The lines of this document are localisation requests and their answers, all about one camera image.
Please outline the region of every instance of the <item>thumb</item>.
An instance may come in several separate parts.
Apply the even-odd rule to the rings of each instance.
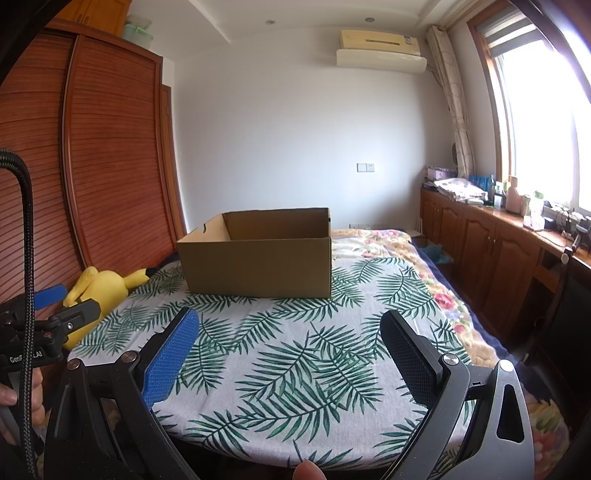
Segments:
[[[292,480],[326,480],[326,477],[315,464],[306,460],[295,467]]]
[[[0,384],[0,407],[12,407],[17,404],[17,394],[6,385]]]

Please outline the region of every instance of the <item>yellow plush toy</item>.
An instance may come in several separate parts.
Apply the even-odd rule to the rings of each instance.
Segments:
[[[64,307],[72,307],[81,301],[93,299],[100,305],[100,317],[69,334],[64,347],[72,350],[105,316],[127,298],[131,288],[139,287],[148,280],[145,268],[133,272],[125,278],[110,270],[99,272],[95,267],[88,267],[84,270],[64,300]]]

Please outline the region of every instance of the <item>chair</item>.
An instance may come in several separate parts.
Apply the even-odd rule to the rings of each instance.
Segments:
[[[579,478],[591,456],[591,274],[567,248],[556,294],[528,343],[524,364],[544,381],[571,432],[571,446],[548,479]]]

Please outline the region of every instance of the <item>plastic box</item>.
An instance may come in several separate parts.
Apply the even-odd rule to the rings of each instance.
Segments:
[[[150,49],[150,45],[154,39],[154,37],[146,32],[143,28],[134,27],[130,24],[127,24],[123,27],[123,38],[135,43],[142,48],[145,48],[146,50]]]

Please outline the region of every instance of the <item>wall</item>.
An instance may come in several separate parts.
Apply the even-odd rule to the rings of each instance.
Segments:
[[[429,72],[338,68],[338,48],[338,29],[287,30],[176,62],[189,229],[229,210],[307,206],[331,208],[334,228],[414,225],[424,165],[451,165],[443,91]]]
[[[466,22],[449,32],[460,69],[478,175],[496,175],[495,130],[482,63]]]

